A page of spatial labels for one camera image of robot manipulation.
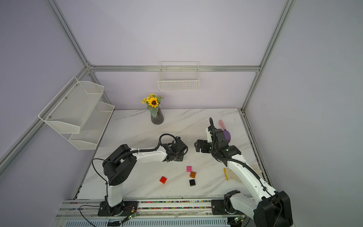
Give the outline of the red lego brick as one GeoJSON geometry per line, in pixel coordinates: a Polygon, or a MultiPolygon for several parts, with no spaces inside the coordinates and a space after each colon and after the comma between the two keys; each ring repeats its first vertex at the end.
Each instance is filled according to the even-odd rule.
{"type": "Polygon", "coordinates": [[[162,184],[165,184],[167,182],[167,178],[162,176],[159,180],[162,184]]]}

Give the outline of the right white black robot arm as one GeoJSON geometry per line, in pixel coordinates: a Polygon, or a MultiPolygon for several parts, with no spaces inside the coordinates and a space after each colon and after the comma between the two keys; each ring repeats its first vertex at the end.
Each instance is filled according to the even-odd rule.
{"type": "Polygon", "coordinates": [[[206,140],[195,142],[196,151],[210,153],[215,160],[221,161],[236,174],[252,196],[249,199],[238,190],[225,194],[225,210],[245,214],[257,227],[291,227],[293,216],[289,196],[265,182],[247,163],[241,151],[228,144],[222,129],[209,126],[206,133],[206,140]]]}

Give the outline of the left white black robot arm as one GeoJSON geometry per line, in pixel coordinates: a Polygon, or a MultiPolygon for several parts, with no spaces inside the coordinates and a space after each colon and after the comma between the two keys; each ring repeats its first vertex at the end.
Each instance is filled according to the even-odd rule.
{"type": "Polygon", "coordinates": [[[123,203],[123,183],[131,174],[137,163],[150,162],[182,162],[188,152],[188,146],[180,137],[165,134],[173,138],[170,143],[162,143],[161,139],[154,148],[130,148],[123,144],[106,160],[102,167],[107,181],[106,204],[113,208],[123,203]]]}

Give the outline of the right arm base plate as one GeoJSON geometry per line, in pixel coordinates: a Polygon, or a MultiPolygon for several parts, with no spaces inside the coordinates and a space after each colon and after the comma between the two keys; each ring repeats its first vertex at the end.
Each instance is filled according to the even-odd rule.
{"type": "Polygon", "coordinates": [[[213,215],[243,215],[244,213],[232,207],[230,199],[211,200],[213,215]]]}

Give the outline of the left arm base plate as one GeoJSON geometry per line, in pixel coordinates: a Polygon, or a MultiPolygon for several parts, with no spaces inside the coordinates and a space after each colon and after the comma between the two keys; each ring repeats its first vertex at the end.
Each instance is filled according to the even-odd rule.
{"type": "Polygon", "coordinates": [[[138,201],[123,201],[120,204],[111,207],[107,201],[100,202],[100,208],[98,210],[99,217],[111,217],[111,216],[130,216],[137,212],[138,201]]]}

